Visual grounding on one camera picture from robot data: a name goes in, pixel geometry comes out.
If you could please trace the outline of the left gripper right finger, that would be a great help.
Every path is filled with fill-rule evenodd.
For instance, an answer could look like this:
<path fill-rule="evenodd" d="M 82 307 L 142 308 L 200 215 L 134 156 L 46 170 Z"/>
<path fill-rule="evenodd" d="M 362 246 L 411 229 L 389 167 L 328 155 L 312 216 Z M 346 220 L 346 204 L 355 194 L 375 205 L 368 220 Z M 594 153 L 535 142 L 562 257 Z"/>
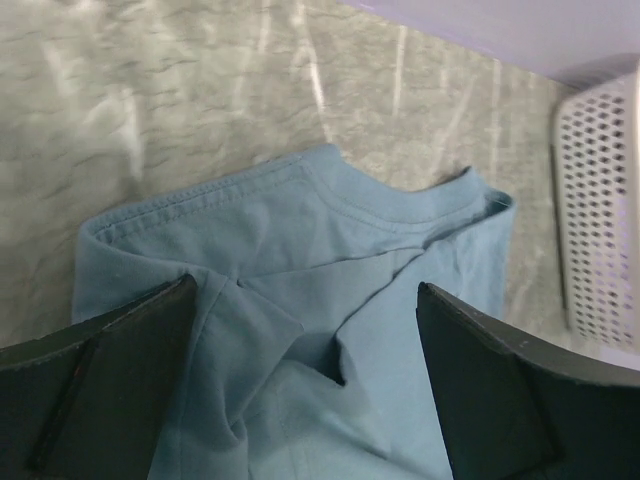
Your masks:
<path fill-rule="evenodd" d="M 546 342 L 441 288 L 417 324 L 456 479 L 636 479 L 639 373 Z"/>

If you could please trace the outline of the blue t shirt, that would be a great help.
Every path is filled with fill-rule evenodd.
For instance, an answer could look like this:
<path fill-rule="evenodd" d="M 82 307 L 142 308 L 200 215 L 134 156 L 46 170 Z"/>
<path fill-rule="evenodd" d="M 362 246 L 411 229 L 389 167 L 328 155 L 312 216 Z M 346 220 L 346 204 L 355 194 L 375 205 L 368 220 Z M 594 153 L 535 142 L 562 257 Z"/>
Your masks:
<path fill-rule="evenodd" d="M 408 193 L 314 147 L 87 221 L 72 317 L 196 279 L 154 479 L 448 479 L 417 292 L 500 316 L 514 214 L 472 169 Z"/>

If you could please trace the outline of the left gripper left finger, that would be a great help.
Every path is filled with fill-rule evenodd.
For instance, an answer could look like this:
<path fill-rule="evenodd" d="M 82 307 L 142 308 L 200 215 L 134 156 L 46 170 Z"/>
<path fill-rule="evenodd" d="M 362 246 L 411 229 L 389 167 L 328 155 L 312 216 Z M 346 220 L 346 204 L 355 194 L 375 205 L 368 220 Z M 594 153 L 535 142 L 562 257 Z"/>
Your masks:
<path fill-rule="evenodd" d="M 190 275 L 1 351 L 4 479 L 144 479 L 184 369 Z"/>

